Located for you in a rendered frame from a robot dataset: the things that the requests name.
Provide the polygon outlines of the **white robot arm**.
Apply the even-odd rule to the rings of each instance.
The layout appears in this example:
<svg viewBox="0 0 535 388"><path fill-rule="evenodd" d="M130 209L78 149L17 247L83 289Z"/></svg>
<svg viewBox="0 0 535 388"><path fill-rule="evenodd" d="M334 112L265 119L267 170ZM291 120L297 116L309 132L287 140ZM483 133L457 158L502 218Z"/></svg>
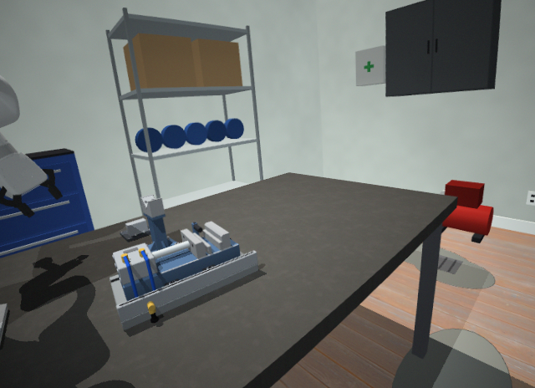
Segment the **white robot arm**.
<svg viewBox="0 0 535 388"><path fill-rule="evenodd" d="M14 123L19 116L18 97L12 86L0 75L0 128ZM17 151L0 132L0 159L14 152Z"/></svg>

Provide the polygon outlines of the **white flat bar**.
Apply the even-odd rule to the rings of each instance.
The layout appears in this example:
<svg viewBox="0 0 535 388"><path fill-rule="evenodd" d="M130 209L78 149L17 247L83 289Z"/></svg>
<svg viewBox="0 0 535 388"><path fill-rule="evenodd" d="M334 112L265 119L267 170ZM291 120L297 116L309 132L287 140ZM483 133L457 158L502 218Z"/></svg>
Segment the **white flat bar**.
<svg viewBox="0 0 535 388"><path fill-rule="evenodd" d="M211 251L211 245L209 245L206 241L204 241L201 237L199 237L195 232L193 233L195 236L197 236L200 240L202 240L204 243L205 243L205 247L206 247L206 252L208 254L212 254L212 251Z"/></svg>

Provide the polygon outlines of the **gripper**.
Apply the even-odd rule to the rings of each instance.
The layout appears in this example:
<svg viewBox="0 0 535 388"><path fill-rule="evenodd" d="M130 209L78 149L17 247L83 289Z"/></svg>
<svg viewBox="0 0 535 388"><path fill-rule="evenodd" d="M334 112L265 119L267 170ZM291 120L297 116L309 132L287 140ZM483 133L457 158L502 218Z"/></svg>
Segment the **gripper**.
<svg viewBox="0 0 535 388"><path fill-rule="evenodd" d="M26 203L22 203L22 194L38 186L46 186L56 200L63 196L55 186L53 169L41 169L22 152L14 152L0 159L0 204L17 207L24 216L31 217L34 212ZM13 201L6 200L5 194Z"/></svg>

